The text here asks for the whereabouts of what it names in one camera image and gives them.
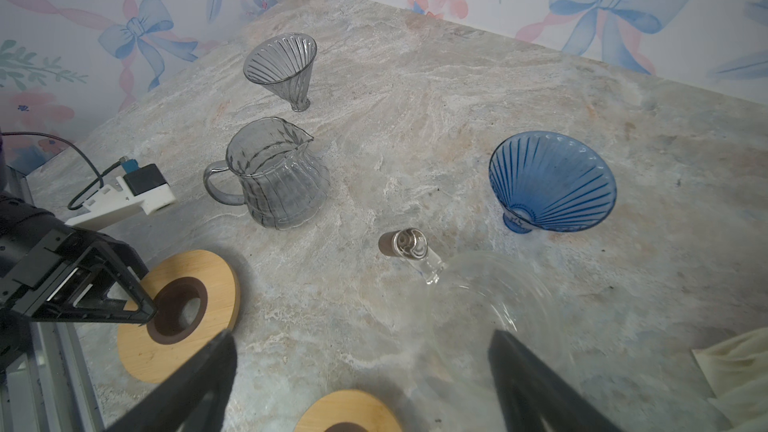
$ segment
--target cable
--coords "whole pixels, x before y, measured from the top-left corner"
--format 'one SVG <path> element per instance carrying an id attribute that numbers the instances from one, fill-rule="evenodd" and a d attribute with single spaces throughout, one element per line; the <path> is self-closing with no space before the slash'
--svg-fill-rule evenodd
<path id="1" fill-rule="evenodd" d="M 78 154 L 80 154 L 80 156 L 91 167 L 91 170 L 94 171 L 94 173 L 96 174 L 96 178 L 90 184 L 88 184 L 88 186 L 86 188 L 82 189 L 79 194 L 77 194 L 75 197 L 73 197 L 71 201 L 69 201 L 69 204 L 67 204 L 67 208 L 69 210 L 78 210 L 80 207 L 82 207 L 83 206 L 83 202 L 88 200 L 93 194 L 91 194 L 90 196 L 86 197 L 85 200 L 83 200 L 82 202 L 80 202 L 76 206 L 72 206 L 72 204 L 74 204 L 75 201 L 77 201 L 80 197 L 85 195 L 85 193 L 88 192 L 88 190 L 91 187 L 95 186 L 96 182 L 98 182 L 100 188 L 104 187 L 104 177 L 107 174 L 109 174 L 110 172 L 112 172 L 113 170 L 115 170 L 116 168 L 120 167 L 122 165 L 123 161 L 124 161 L 124 158 L 121 158 L 120 160 L 118 160 L 117 162 L 112 164 L 109 168 L 107 168 L 107 170 L 105 170 L 103 172 L 100 172 L 98 170 L 98 168 L 96 168 L 96 166 L 94 166 L 94 164 L 91 162 L 91 159 L 88 158 L 88 156 L 86 156 L 83 153 L 82 150 L 78 149 L 75 146 L 75 144 L 73 144 L 72 142 L 70 142 L 67 139 L 62 139 L 61 137 L 52 136 L 51 134 L 43 134 L 42 132 L 0 132 L 0 133 L 3 134 L 4 136 L 40 136 L 40 137 L 47 137 L 49 139 L 59 140 L 60 142 L 63 142 L 65 144 L 67 144 L 72 149 L 74 149 Z"/>
<path id="2" fill-rule="evenodd" d="M 120 167 L 120 166 L 122 166 L 122 165 L 123 165 L 122 161 L 118 160 L 117 162 L 115 162 L 114 164 L 112 164 L 110 167 L 108 167 L 108 168 L 107 168 L 107 170 L 105 170 L 105 171 L 103 171 L 101 174 L 99 174 L 99 177 L 98 177 L 98 178 L 94 178 L 94 180 L 93 180 L 93 181 L 92 181 L 90 184 L 88 184 L 88 186 L 86 186 L 84 189 L 82 189 L 82 190 L 80 191 L 80 193 L 79 193 L 79 194 L 77 194 L 75 197 L 72 197 L 72 200 L 71 200 L 71 201 L 69 201 L 69 204 L 67 204 L 67 208 L 68 208 L 69 210 L 78 210 L 80 207 L 82 207 L 82 206 L 83 206 L 83 202 L 85 202 L 86 200 L 88 200 L 89 198 L 91 198 L 91 196 L 92 196 L 93 194 L 91 194 L 90 196 L 86 197 L 86 198 L 85 198 L 85 199 L 84 199 L 82 202 L 80 202 L 79 204 L 77 204 L 77 206 L 75 206 L 75 207 L 73 207 L 73 206 L 72 206 L 72 204 L 74 204 L 74 202 L 75 202 L 76 200 L 78 200 L 80 197 L 82 197 L 82 196 L 83 196 L 83 194 L 85 194 L 85 193 L 86 193 L 86 192 L 87 192 L 87 191 L 88 191 L 88 190 L 89 190 L 91 187 L 95 186 L 95 185 L 96 185 L 96 182 L 99 182 L 100 180 L 101 180 L 101 181 L 103 181 L 103 180 L 104 180 L 104 177 L 105 177 L 107 174 L 109 174 L 110 172 L 112 172 L 113 170 L 115 170 L 116 168 L 118 168 L 118 167 Z"/>
<path id="3" fill-rule="evenodd" d="M 94 171 L 94 174 L 96 174 L 97 180 L 99 182 L 100 187 L 104 187 L 104 177 L 101 173 L 99 173 L 98 168 L 94 166 L 94 164 L 91 162 L 91 159 L 86 156 L 82 150 L 78 149 L 72 142 L 70 142 L 67 139 L 62 139 L 61 137 L 52 136 L 51 134 L 43 134 L 42 132 L 2 132 L 4 136 L 40 136 L 40 137 L 47 137 L 49 139 L 59 140 L 60 142 L 63 142 L 70 146 L 72 149 L 74 149 L 80 156 L 88 163 L 88 165 L 91 167 L 91 170 Z"/>

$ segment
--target glass pitcher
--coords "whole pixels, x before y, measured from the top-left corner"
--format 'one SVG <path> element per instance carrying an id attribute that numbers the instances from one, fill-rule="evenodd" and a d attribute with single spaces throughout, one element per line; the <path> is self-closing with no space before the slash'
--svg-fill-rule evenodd
<path id="1" fill-rule="evenodd" d="M 301 226 L 325 203 L 330 189 L 328 168 L 308 146 L 314 138 L 279 117 L 258 119 L 240 129 L 226 148 L 226 160 L 210 164 L 203 184 L 211 197 L 228 206 L 248 206 L 264 227 Z M 210 183 L 213 174 L 232 171 L 243 194 L 222 192 Z"/>
<path id="2" fill-rule="evenodd" d="M 388 232 L 379 251 L 406 259 L 427 283 L 426 337 L 454 382 L 495 404 L 488 346 L 494 331 L 513 333 L 559 373 L 570 354 L 552 296 L 530 264 L 494 252 L 443 260 L 417 228 Z"/>

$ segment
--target wooden coaster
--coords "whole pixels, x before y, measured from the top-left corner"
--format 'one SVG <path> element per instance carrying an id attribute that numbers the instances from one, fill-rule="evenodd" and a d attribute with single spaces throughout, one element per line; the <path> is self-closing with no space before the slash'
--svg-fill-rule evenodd
<path id="1" fill-rule="evenodd" d="M 387 406 L 362 390 L 339 390 L 321 398 L 301 416 L 293 432 L 326 432 L 337 424 L 354 424 L 367 432 L 402 432 Z"/>
<path id="2" fill-rule="evenodd" d="M 147 325 L 122 324 L 118 352 L 125 369 L 144 382 L 158 384 L 202 349 L 216 334 L 231 330 L 240 309 L 240 286 L 230 266 L 205 250 L 176 254 L 141 280 L 158 313 Z M 192 298 L 200 309 L 187 328 L 181 309 Z M 136 308 L 129 301 L 126 309 Z"/>

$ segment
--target gray glass pitcher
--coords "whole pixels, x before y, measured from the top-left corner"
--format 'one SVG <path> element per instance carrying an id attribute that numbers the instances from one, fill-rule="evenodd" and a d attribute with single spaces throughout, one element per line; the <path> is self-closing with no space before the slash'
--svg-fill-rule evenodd
<path id="1" fill-rule="evenodd" d="M 203 184 L 228 206 L 248 206 L 264 227 L 286 229 L 310 220 L 330 189 L 328 168 L 312 154 L 313 137 L 279 117 L 258 119 L 240 129 L 226 148 L 226 160 L 210 164 Z M 210 183 L 213 174 L 232 171 L 243 195 L 227 194 Z"/>

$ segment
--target marble countertop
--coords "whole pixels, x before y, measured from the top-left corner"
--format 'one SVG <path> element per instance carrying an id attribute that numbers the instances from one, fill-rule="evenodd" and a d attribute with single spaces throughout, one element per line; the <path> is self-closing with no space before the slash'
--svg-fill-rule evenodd
<path id="1" fill-rule="evenodd" d="M 287 31 L 319 45 L 306 112 L 242 73 L 255 45 Z M 332 174 L 319 214 L 287 232 L 202 183 L 264 116 L 313 134 Z M 575 234 L 504 227 L 488 159 L 525 130 L 570 135 L 605 159 L 619 190 L 605 222 Z M 378 253 L 381 233 L 408 226 L 444 258 L 492 250 L 533 264 L 562 312 L 570 380 L 627 432 L 727 428 L 690 350 L 768 322 L 768 108 L 367 0 L 283 1 L 78 145 L 99 168 L 122 155 L 157 163 L 179 199 L 104 232 L 150 267 L 205 248 L 238 274 L 226 430 L 293 430 L 343 388 L 384 400 L 405 430 L 482 429 L 423 373 L 423 281 Z M 90 180 L 72 150 L 29 177 L 36 204 L 61 218 Z M 116 325 L 78 333 L 110 424 L 153 386 L 123 369 Z"/>

